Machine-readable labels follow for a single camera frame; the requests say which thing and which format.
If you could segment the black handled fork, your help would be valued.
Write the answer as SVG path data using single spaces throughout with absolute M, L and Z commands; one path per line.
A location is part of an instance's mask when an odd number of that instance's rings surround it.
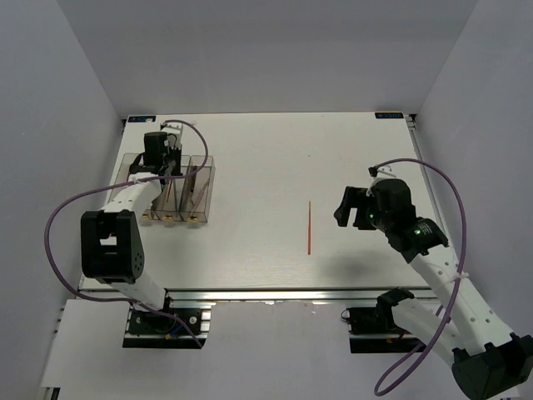
M 196 180 L 197 180 L 197 170 L 198 170 L 198 166 L 196 165 L 193 165 L 192 166 L 192 169 L 191 169 L 191 172 L 192 172 L 192 176 L 190 178 L 190 183 L 189 183 L 189 194 L 192 196 L 194 191 L 195 191 L 195 186 L 196 186 Z

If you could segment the orange chopstick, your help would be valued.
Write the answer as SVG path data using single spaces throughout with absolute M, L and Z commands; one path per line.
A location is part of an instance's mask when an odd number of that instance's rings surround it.
M 307 209 L 307 255 L 311 256 L 312 251 L 312 205 L 308 201 Z
M 167 184 L 167 194 L 165 196 L 165 203 L 168 203 L 170 196 L 172 194 L 173 179 L 170 179 Z

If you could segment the silver fork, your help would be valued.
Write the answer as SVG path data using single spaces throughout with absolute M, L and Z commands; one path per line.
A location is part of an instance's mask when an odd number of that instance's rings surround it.
M 192 202 L 191 216 L 192 216 L 193 218 L 195 217 L 195 214 L 197 213 L 197 210 L 198 210 L 198 208 L 199 208 L 200 205 L 201 205 L 202 199 L 204 198 L 204 195 L 205 195 L 206 192 L 207 192 L 207 189 L 208 189 L 208 187 L 209 187 L 209 183 L 210 183 L 210 180 L 207 179 L 206 182 L 204 183 L 202 189 L 201 189 L 200 192 L 198 193 L 197 198 Z

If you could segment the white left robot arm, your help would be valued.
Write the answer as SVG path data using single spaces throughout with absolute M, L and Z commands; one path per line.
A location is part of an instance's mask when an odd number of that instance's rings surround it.
M 138 222 L 162 195 L 164 177 L 181 174 L 181 139 L 180 133 L 165 130 L 145 134 L 144 152 L 130 164 L 126 187 L 81 218 L 83 275 L 150 307 L 147 322 L 160 333 L 174 327 L 176 312 L 165 305 L 166 289 L 144 270 Z

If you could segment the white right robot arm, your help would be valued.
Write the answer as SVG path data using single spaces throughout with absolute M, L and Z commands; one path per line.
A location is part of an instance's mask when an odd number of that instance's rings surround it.
M 397 178 L 378 178 L 369 187 L 346 187 L 334 212 L 338 226 L 379 230 L 428 284 L 443 307 L 437 317 L 403 287 L 384 292 L 374 309 L 351 308 L 352 333 L 414 335 L 451 368 L 469 399 L 487 399 L 524 383 L 532 371 L 532 338 L 518 336 L 454 264 L 446 235 L 429 218 L 419 217 L 411 190 Z

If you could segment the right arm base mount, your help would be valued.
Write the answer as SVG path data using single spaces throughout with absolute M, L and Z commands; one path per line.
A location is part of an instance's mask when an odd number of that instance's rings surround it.
M 400 301 L 415 299 L 403 287 L 380 295 L 374 307 L 349 307 L 341 312 L 341 320 L 349 327 L 351 354 L 420 353 L 425 345 L 407 330 L 395 325 L 392 308 Z

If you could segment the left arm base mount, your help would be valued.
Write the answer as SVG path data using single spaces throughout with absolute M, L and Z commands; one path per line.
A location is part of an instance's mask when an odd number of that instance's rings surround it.
M 209 332 L 212 306 L 213 303 L 174 301 L 170 303 L 167 313 L 180 318 L 203 345 Z M 190 333 L 176 320 L 134 307 L 130 307 L 127 315 L 122 347 L 200 349 Z

